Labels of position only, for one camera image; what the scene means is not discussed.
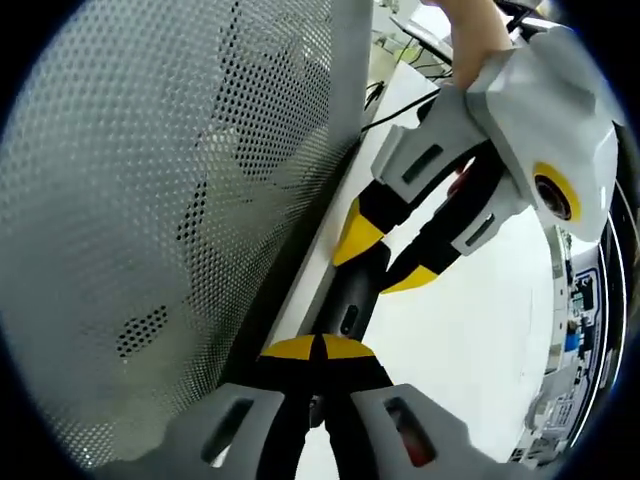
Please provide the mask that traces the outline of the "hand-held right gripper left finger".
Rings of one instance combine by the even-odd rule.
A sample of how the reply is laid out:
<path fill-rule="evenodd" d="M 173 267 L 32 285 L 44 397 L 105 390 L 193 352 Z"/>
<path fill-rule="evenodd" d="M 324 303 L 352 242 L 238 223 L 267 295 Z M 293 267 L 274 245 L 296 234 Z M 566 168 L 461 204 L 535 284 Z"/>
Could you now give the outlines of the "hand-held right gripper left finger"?
<path fill-rule="evenodd" d="M 309 430 L 321 337 L 277 342 L 167 430 L 171 479 L 292 479 Z"/>

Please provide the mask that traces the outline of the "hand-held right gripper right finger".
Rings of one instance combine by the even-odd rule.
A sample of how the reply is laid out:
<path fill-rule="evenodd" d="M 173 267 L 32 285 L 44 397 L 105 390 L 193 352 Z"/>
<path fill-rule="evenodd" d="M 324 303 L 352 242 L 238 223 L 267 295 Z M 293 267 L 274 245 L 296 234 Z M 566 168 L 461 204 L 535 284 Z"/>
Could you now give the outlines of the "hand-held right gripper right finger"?
<path fill-rule="evenodd" d="M 394 384 L 362 343 L 320 334 L 325 425 L 342 479 L 498 479 L 466 424 L 409 384 Z"/>

